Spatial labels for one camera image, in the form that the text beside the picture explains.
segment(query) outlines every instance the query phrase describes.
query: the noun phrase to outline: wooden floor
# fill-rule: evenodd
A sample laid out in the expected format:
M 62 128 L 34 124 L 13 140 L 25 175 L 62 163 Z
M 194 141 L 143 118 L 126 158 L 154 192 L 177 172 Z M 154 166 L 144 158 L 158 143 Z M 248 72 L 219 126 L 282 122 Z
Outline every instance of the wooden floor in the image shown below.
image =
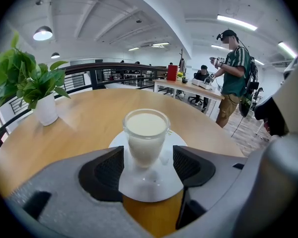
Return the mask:
M 182 101 L 190 105 L 190 102 L 188 101 L 189 96 L 194 96 L 194 95 L 190 93 L 185 93 L 185 97 Z M 212 101 L 210 103 L 209 109 L 207 110 L 207 113 L 206 113 L 207 116 L 210 115 L 214 104 L 215 104 L 215 101 Z M 202 106 L 194 106 L 194 105 L 192 106 L 199 110 L 201 110 L 201 107 L 202 107 Z M 245 156 L 248 156 L 254 150 L 266 148 L 266 146 L 269 144 L 269 139 L 271 137 L 265 128 L 261 128 L 258 135 L 255 134 L 255 132 L 258 130 L 259 126 L 261 125 L 262 121 L 258 121 L 255 118 L 251 118 L 252 115 L 253 113 L 250 112 L 247 117 L 243 118 L 237 131 L 232 137 L 232 139 L 236 142 L 236 144 L 238 145 L 238 147 L 241 149 L 242 153 Z M 224 130 L 229 136 L 233 135 L 241 119 L 242 119 L 242 116 L 237 107 L 234 113 L 230 116 L 227 125 L 224 127 Z

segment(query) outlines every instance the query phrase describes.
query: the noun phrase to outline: green jersey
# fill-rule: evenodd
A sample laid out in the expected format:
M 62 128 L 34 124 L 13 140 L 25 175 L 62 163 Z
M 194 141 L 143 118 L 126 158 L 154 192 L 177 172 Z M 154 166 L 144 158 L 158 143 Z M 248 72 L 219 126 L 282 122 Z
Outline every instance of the green jersey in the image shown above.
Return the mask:
M 237 97 L 241 97 L 246 92 L 245 78 L 246 75 L 249 74 L 250 70 L 250 56 L 245 48 L 239 47 L 237 49 L 237 51 L 234 50 L 227 54 L 225 64 L 232 67 L 244 67 L 244 76 L 236 77 L 228 72 L 225 72 L 222 94 L 234 94 Z

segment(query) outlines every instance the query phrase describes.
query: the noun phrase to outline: backpack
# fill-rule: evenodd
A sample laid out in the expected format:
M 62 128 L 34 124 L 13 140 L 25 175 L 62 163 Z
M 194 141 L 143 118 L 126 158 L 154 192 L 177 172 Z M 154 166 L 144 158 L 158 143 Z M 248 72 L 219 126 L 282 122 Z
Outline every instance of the backpack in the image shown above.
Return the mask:
M 241 46 L 235 50 L 235 56 L 236 56 L 236 52 L 239 49 L 246 49 L 246 51 L 250 57 L 250 70 L 247 74 L 246 73 L 244 74 L 246 93 L 242 95 L 241 100 L 238 105 L 241 115 L 243 117 L 246 117 L 248 114 L 248 111 L 251 107 L 251 104 L 252 104 L 254 90 L 258 89 L 259 83 L 257 82 L 257 67 L 255 64 L 255 58 L 250 56 L 247 48 L 244 48 Z

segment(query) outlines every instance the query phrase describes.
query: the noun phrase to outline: glass of milk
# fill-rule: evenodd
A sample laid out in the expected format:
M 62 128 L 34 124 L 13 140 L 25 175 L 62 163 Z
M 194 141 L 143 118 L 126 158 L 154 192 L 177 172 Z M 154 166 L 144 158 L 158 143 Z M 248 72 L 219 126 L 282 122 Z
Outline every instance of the glass of milk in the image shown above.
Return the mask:
M 149 167 L 159 157 L 170 130 L 169 118 L 157 110 L 138 109 L 125 116 L 123 127 L 134 160 L 142 168 Z

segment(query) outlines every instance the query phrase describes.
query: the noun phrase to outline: milk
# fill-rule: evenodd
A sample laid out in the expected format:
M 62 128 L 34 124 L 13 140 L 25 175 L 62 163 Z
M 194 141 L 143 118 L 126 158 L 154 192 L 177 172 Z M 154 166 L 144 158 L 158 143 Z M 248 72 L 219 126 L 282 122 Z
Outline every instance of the milk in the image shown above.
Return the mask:
M 126 123 L 128 130 L 140 137 L 128 134 L 130 153 L 141 167 L 148 167 L 159 157 L 165 133 L 151 138 L 166 130 L 166 122 L 154 114 L 141 113 L 131 116 Z

